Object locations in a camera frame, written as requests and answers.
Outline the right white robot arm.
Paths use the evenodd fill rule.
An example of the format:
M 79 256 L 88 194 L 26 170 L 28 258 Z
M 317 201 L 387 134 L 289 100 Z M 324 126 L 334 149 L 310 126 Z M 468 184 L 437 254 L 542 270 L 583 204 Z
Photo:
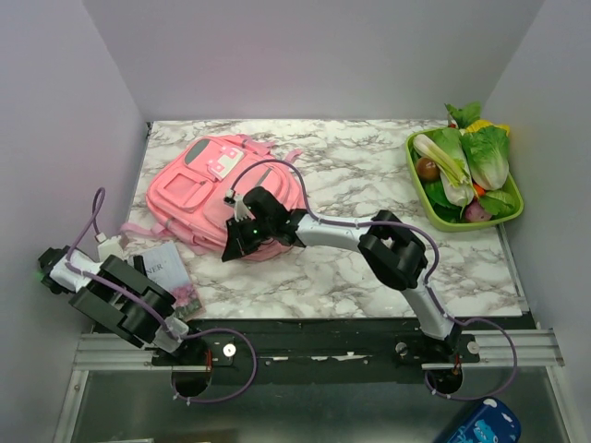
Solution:
M 308 209 L 287 209 L 261 186 L 244 196 L 231 189 L 223 201 L 233 208 L 234 215 L 226 221 L 222 261 L 247 257 L 269 241 L 357 252 L 378 281 L 400 292 L 413 309 L 431 359 L 443 362 L 458 351 L 461 327 L 447 314 L 428 283 L 433 269 L 428 267 L 425 245 L 412 226 L 391 212 L 382 210 L 360 221 L 322 219 Z

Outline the pink student backpack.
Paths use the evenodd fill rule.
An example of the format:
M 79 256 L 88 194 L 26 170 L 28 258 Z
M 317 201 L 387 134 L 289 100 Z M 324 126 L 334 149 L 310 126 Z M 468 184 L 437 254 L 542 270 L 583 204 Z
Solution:
M 225 222 L 234 210 L 223 202 L 240 173 L 235 191 L 255 186 L 270 191 L 287 209 L 304 206 L 299 181 L 275 162 L 271 142 L 239 135 L 206 136 L 193 141 L 151 181 L 145 201 L 155 223 L 145 229 L 128 222 L 123 233 L 174 238 L 198 255 L 224 250 Z

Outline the Designer Fate flower book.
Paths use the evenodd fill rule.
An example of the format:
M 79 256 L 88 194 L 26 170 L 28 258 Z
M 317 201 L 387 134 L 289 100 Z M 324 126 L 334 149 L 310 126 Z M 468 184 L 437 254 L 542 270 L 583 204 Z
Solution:
M 177 317 L 190 320 L 203 310 L 197 287 L 172 241 L 132 253 L 127 261 L 134 265 L 136 257 L 142 258 L 146 275 L 174 297 Z

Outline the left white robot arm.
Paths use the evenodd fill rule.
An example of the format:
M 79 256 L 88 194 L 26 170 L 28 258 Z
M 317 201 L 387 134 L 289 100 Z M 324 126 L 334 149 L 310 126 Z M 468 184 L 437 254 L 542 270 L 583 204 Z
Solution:
M 38 258 L 42 284 L 130 344 L 173 353 L 186 365 L 204 355 L 203 339 L 174 315 L 174 297 L 143 270 L 114 255 L 96 262 L 78 249 L 48 248 Z

